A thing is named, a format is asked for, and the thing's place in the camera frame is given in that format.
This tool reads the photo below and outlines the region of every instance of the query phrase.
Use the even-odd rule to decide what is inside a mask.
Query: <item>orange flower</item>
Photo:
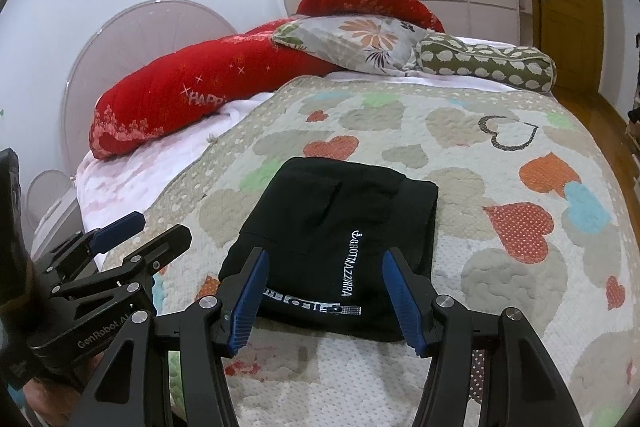
[[[360,43],[363,48],[371,46],[380,50],[384,46],[392,50],[394,43],[398,40],[398,37],[393,35],[393,33],[383,32],[382,27],[371,19],[345,21],[339,28],[351,33],[353,39],[361,38]]]

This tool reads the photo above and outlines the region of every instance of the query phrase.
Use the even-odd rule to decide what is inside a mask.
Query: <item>round headboard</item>
[[[60,116],[66,173],[76,174],[89,151],[95,104],[106,90],[156,58],[234,33],[213,10],[186,0],[143,2],[109,20],[84,46],[66,82]]]

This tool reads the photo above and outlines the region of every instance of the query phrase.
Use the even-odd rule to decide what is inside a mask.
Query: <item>bed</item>
[[[183,223],[194,237],[190,254],[156,276],[154,303],[168,313],[214,293],[265,182],[295,155],[377,163],[435,181],[437,291],[478,311],[523,309],[584,424],[620,418],[640,385],[638,247],[606,160],[550,96],[465,76],[345,71],[232,102],[115,160],[89,154],[76,179],[87,229],[132,210],[147,220],[102,269]],[[525,223],[529,229],[511,232]],[[474,364],[480,371],[482,352]],[[258,319],[225,372],[241,425],[331,418],[395,426],[410,425],[428,367],[404,344]],[[171,374],[174,406],[184,414],[177,355]],[[474,378],[466,425],[477,424],[481,390]]]

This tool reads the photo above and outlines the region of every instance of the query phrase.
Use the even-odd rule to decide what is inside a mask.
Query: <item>heart-patterned quilt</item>
[[[191,250],[156,276],[156,307],[180,311],[215,293],[242,223],[292,156],[382,165],[436,183],[436,290],[473,310],[522,309],[584,424],[613,426],[622,416],[640,388],[638,245],[590,134],[537,93],[296,79],[215,139],[104,268],[182,223]],[[428,367],[403,343],[258,319],[225,372],[243,426],[398,426],[411,424]],[[177,355],[171,373],[179,411]],[[482,395],[479,373],[472,380],[467,425],[478,421]]]

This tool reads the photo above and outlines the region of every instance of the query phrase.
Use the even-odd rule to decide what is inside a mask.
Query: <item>black garment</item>
[[[378,341],[402,333],[382,280],[398,247],[430,277],[438,188],[384,167],[292,158],[276,173],[220,270],[238,273],[254,247],[269,252],[259,315]]]

